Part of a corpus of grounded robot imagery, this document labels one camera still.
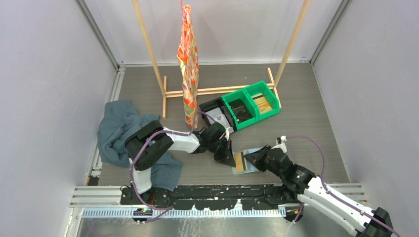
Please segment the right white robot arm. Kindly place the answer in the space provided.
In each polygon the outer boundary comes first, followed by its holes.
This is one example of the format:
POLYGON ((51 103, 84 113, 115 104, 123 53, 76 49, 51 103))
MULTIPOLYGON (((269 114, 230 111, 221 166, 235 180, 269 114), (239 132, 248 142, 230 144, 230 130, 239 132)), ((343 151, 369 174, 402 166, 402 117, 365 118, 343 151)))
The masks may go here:
POLYGON ((302 202, 334 220, 354 237, 389 237, 393 233, 389 213, 371 209, 339 193, 320 176, 293 163, 279 146, 265 147, 244 155, 258 170, 270 171, 282 181, 287 202, 302 202))

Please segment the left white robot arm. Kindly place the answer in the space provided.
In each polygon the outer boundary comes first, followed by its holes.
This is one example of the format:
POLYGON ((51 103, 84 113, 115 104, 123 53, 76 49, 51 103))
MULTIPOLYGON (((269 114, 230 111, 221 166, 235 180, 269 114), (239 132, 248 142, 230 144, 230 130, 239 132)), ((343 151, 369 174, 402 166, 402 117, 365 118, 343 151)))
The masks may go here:
POLYGON ((132 197, 139 204, 151 200, 151 168, 167 151, 183 151, 200 154, 213 153, 216 162, 235 167, 229 131, 214 122, 199 131, 179 132, 152 121, 125 140, 124 148, 129 156, 132 197))

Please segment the yellow credit card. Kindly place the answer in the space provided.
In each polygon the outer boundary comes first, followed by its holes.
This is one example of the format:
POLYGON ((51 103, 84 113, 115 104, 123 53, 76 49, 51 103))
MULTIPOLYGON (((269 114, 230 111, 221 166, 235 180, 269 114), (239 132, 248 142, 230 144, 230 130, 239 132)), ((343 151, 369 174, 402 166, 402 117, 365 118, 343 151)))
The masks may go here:
POLYGON ((248 169, 247 160, 245 159, 244 155, 245 155, 244 152, 239 152, 234 155, 235 163, 236 163, 235 170, 238 173, 247 171, 248 169))

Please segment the green card holder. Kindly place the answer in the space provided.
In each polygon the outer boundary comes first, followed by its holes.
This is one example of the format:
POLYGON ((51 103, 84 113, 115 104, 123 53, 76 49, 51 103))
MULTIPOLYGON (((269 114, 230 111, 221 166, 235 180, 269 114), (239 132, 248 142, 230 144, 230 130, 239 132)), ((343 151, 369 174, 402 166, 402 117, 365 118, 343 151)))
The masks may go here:
POLYGON ((236 163, 236 167, 232 167, 233 175, 259 172, 259 170, 251 162, 245 159, 245 155, 254 153, 260 149, 261 148, 252 148, 252 149, 247 149, 247 150, 233 153, 234 160, 236 163))

